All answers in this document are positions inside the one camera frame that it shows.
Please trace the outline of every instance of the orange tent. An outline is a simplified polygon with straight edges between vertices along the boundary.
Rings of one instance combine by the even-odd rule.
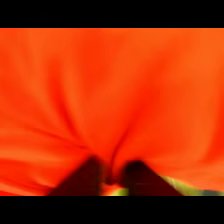
[[[224,190],[224,29],[0,29],[0,195],[90,156]]]

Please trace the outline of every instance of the orange fabric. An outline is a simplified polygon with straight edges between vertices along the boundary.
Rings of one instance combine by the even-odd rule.
[[[89,156],[224,190],[224,29],[0,29],[0,191]]]

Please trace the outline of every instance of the red fabric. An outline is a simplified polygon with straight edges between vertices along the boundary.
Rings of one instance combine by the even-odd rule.
[[[224,190],[224,29],[0,29],[0,190],[89,156]]]

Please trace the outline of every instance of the orange cloth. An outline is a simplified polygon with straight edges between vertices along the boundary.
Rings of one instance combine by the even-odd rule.
[[[89,156],[224,190],[224,29],[0,29],[0,191]]]

